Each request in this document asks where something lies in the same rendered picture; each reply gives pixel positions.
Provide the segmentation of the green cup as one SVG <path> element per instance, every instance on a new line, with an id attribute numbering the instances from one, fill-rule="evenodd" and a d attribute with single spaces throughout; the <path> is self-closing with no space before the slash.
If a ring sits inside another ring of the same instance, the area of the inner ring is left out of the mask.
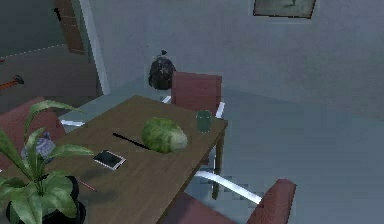
<path id="1" fill-rule="evenodd" d="M 212 113 L 209 110 L 200 110 L 196 113 L 197 129 L 201 133 L 207 133 L 211 129 Z"/>

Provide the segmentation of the green lettuce head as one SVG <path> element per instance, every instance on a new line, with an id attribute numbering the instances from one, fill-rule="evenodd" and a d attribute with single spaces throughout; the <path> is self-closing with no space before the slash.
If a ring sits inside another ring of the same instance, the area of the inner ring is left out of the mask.
<path id="1" fill-rule="evenodd" d="M 144 123 L 141 139 L 146 147 L 159 153 L 171 153 L 184 149 L 187 135 L 172 120 L 153 117 Z"/>

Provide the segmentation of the black garbage bag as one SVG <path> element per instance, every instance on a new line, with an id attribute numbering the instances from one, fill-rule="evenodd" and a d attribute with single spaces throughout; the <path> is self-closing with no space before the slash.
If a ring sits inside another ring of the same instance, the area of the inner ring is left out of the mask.
<path id="1" fill-rule="evenodd" d="M 169 90 L 172 88 L 172 75 L 176 68 L 166 55 L 167 51 L 162 50 L 150 67 L 148 84 L 156 90 Z"/>

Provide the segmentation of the black pen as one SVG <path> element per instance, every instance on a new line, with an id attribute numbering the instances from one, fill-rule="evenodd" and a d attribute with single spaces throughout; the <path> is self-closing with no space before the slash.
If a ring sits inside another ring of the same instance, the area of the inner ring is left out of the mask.
<path id="1" fill-rule="evenodd" d="M 143 149 L 150 150 L 150 148 L 148 148 L 148 147 L 145 146 L 144 144 L 141 144 L 141 143 L 136 142 L 136 141 L 134 141 L 134 140 L 128 139 L 127 137 L 124 137 L 124 136 L 122 136 L 122 135 L 120 135 L 120 134 L 118 134 L 118 133 L 112 133 L 112 135 L 115 136 L 115 137 L 117 137 L 117 138 L 126 140 L 126 141 L 128 141 L 128 142 L 130 142 L 130 143 L 132 143 L 132 144 L 134 144 L 134 145 L 136 145 L 136 146 L 138 146 L 138 147 L 143 148 Z"/>

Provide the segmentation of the brown wooden table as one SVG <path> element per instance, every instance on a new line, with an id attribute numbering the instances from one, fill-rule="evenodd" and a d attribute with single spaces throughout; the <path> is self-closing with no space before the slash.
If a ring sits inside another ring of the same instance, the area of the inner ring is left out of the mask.
<path id="1" fill-rule="evenodd" d="M 176 122 L 188 137 L 187 147 L 161 154 L 112 135 L 140 142 L 143 125 L 152 117 Z M 126 159 L 117 170 L 90 156 L 56 158 L 46 170 L 67 171 L 97 190 L 80 188 L 88 224 L 156 224 L 211 149 L 223 145 L 227 125 L 223 119 L 214 119 L 211 131 L 201 133 L 194 111 L 135 95 L 56 142 L 82 145 L 95 153 L 108 149 Z"/>

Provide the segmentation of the black and white phone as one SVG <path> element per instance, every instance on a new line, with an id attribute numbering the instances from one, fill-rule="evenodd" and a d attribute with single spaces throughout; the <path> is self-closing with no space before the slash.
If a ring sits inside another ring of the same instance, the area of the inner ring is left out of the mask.
<path id="1" fill-rule="evenodd" d="M 93 160 L 111 170 L 118 169 L 126 161 L 122 156 L 116 155 L 109 150 L 101 151 L 93 157 Z"/>

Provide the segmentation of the red pencil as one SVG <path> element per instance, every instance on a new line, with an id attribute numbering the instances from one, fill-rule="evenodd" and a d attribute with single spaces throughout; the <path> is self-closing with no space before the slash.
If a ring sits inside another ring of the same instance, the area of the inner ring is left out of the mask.
<path id="1" fill-rule="evenodd" d="M 95 188 L 93 188 L 92 186 L 88 185 L 87 183 L 85 183 L 85 182 L 83 182 L 83 181 L 81 181 L 81 180 L 79 180 L 79 179 L 77 179 L 77 181 L 78 181 L 80 184 L 82 184 L 83 186 L 87 187 L 88 189 L 90 189 L 90 190 L 92 190 L 92 191 L 94 191 L 94 192 L 97 192 L 97 190 L 96 190 Z"/>

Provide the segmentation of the brown room door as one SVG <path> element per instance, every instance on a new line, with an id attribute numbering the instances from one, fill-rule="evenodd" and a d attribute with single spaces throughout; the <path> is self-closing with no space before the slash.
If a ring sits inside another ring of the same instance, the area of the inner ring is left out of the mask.
<path id="1" fill-rule="evenodd" d="M 54 0 L 54 4 L 55 8 L 58 8 L 60 11 L 62 21 L 59 22 L 68 51 L 84 55 L 85 49 L 71 0 Z"/>

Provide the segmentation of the blue white patterned vase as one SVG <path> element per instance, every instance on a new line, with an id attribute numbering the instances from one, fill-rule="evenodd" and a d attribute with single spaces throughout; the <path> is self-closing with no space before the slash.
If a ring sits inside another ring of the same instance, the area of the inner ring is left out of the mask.
<path id="1" fill-rule="evenodd" d="M 52 158 L 49 157 L 52 150 L 56 147 L 54 142 L 51 140 L 49 132 L 45 132 L 42 138 L 39 138 L 36 146 L 36 153 L 40 154 L 45 163 L 48 164 L 52 161 Z"/>

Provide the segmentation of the green house plant black pot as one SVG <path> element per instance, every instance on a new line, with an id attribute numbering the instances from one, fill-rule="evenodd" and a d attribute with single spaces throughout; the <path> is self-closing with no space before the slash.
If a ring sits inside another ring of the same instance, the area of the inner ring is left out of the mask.
<path id="1" fill-rule="evenodd" d="M 0 129 L 0 153 L 5 155 L 25 176 L 0 176 L 0 203 L 7 202 L 10 224 L 83 224 L 85 206 L 78 200 L 79 184 L 74 176 L 63 170 L 45 172 L 46 162 L 57 157 L 90 155 L 91 150 L 64 144 L 52 149 L 47 156 L 36 152 L 39 128 L 23 135 L 27 156 L 22 157 L 7 134 Z"/>

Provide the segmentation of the red chair white frame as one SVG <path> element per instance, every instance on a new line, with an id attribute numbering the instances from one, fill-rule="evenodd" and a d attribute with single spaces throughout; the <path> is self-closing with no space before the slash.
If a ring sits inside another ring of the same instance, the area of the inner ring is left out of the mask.
<path id="1" fill-rule="evenodd" d="M 202 177 L 252 201 L 256 208 L 245 224 L 288 224 L 297 185 L 287 179 L 278 179 L 262 196 L 210 172 L 198 171 Z M 159 224 L 236 224 L 233 220 L 213 210 L 187 193 L 176 197 L 175 203 L 165 213 Z"/>
<path id="2" fill-rule="evenodd" d="M 40 102 L 44 102 L 44 97 L 36 97 L 16 108 L 0 114 L 0 129 L 2 129 L 11 142 L 14 144 L 16 151 L 21 152 L 24 147 L 24 125 L 30 112 L 30 108 Z M 39 128 L 45 128 L 45 132 L 49 133 L 52 141 L 58 140 L 65 135 L 62 123 L 54 111 L 53 107 L 39 112 L 28 127 L 28 134 Z"/>
<path id="3" fill-rule="evenodd" d="M 222 101 L 222 77 L 187 72 L 175 72 L 171 94 L 163 103 L 171 103 L 192 111 L 209 110 L 221 118 L 225 103 Z"/>

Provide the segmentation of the framed wall picture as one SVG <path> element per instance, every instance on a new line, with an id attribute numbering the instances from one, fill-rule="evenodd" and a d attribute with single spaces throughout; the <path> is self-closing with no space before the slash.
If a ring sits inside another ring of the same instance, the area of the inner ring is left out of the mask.
<path id="1" fill-rule="evenodd" d="M 316 0 L 254 0 L 253 15 L 269 17 L 312 17 Z"/>

